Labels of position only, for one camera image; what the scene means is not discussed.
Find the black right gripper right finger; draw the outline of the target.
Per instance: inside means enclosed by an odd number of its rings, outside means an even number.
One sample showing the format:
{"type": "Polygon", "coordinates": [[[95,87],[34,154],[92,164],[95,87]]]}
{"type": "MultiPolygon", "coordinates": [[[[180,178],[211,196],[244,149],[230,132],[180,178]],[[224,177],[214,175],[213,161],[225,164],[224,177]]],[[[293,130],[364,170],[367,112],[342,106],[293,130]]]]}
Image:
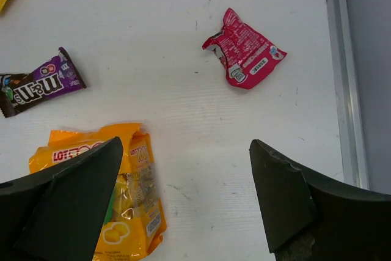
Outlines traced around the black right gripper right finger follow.
{"type": "Polygon", "coordinates": [[[390,196],[332,179],[264,142],[250,161],[270,253],[277,260],[389,260],[390,196]]]}

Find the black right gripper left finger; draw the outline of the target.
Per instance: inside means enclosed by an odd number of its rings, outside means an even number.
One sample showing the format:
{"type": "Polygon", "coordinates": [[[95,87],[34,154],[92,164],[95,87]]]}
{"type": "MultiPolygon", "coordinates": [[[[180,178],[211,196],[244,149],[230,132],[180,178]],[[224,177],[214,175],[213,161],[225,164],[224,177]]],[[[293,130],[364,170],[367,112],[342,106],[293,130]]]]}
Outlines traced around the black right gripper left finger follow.
{"type": "Polygon", "coordinates": [[[92,260],[123,156],[114,137],[1,184],[1,260],[92,260]]]}

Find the large yellow candy bag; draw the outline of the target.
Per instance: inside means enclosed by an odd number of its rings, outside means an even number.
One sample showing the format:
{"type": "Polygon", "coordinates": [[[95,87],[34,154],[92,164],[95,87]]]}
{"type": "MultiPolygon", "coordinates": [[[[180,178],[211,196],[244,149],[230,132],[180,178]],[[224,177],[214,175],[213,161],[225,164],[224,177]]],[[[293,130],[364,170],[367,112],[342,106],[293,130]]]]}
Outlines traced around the large yellow candy bag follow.
{"type": "Polygon", "coordinates": [[[94,260],[140,260],[163,241],[166,218],[155,185],[150,135],[140,123],[108,125],[98,131],[53,130],[48,144],[29,159],[35,173],[119,137],[123,156],[94,260]]]}

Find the pink snack packet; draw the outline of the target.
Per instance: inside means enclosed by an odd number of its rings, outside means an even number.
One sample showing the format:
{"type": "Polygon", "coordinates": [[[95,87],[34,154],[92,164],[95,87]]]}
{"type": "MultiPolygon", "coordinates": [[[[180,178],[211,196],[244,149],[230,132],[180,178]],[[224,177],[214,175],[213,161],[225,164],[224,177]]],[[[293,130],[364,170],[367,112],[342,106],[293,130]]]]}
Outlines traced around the pink snack packet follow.
{"type": "Polygon", "coordinates": [[[202,49],[212,51],[220,60],[231,86],[251,90],[273,72],[287,53],[243,22],[231,8],[222,22],[220,31],[208,38],[202,49]]]}

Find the purple M&M's packet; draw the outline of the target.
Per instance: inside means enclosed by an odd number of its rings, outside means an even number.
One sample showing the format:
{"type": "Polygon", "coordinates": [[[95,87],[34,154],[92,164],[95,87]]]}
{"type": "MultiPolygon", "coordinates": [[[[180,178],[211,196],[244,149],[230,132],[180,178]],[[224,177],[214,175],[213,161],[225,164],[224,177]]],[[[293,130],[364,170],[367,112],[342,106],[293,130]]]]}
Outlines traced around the purple M&M's packet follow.
{"type": "Polygon", "coordinates": [[[1,114],[13,117],[44,101],[85,88],[71,57],[60,47],[58,55],[33,72],[1,74],[1,114]]]}

